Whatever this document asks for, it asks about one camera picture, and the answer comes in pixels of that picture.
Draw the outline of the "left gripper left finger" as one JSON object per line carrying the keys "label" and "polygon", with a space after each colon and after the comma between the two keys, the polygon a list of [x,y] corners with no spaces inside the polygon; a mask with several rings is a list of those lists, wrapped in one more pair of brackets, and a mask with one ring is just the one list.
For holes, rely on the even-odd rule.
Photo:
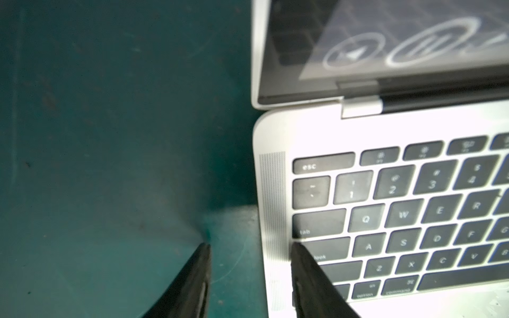
{"label": "left gripper left finger", "polygon": [[208,316],[212,250],[200,244],[145,318],[205,318]]}

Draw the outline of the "silver laptop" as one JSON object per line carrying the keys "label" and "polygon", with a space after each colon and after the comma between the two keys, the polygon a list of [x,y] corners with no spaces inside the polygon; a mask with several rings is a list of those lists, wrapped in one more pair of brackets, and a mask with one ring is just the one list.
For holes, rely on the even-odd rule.
{"label": "silver laptop", "polygon": [[304,245],[362,317],[508,316],[508,2],[253,1],[268,314]]}

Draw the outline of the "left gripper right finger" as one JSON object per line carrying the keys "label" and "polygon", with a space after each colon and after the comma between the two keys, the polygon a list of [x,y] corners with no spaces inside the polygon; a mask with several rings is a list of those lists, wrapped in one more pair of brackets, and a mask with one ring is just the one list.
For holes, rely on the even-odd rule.
{"label": "left gripper right finger", "polygon": [[294,242],[290,259],[293,299],[298,318],[359,318],[304,245]]}

